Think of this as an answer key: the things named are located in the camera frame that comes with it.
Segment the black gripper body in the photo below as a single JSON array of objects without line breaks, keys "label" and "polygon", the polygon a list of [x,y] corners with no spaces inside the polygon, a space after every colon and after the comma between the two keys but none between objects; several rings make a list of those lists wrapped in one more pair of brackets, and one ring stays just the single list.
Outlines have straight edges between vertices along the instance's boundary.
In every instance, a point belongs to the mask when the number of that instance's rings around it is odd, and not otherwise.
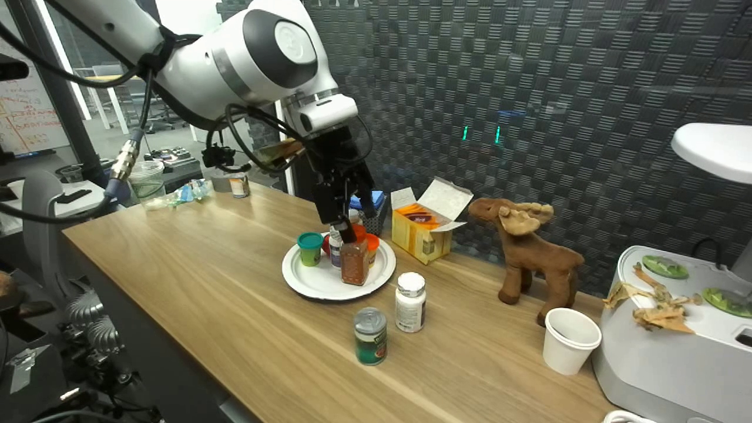
[{"label": "black gripper body", "polygon": [[355,191],[374,188],[371,171],[348,127],[311,136],[305,153],[315,170],[314,201],[319,185],[332,185],[343,194],[345,211]]}]

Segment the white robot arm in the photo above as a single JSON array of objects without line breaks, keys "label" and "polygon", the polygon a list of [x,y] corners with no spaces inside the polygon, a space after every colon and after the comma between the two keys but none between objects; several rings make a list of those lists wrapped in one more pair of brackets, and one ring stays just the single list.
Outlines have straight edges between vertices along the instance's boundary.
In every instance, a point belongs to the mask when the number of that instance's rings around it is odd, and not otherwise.
[{"label": "white robot arm", "polygon": [[283,127],[305,143],[319,181],[322,224],[351,231],[348,201],[374,181],[355,149],[354,97],[339,90],[319,32],[302,0],[252,0],[208,36],[177,36],[137,0],[50,0],[67,18],[141,78],[195,127],[218,129],[230,112],[285,105]]}]

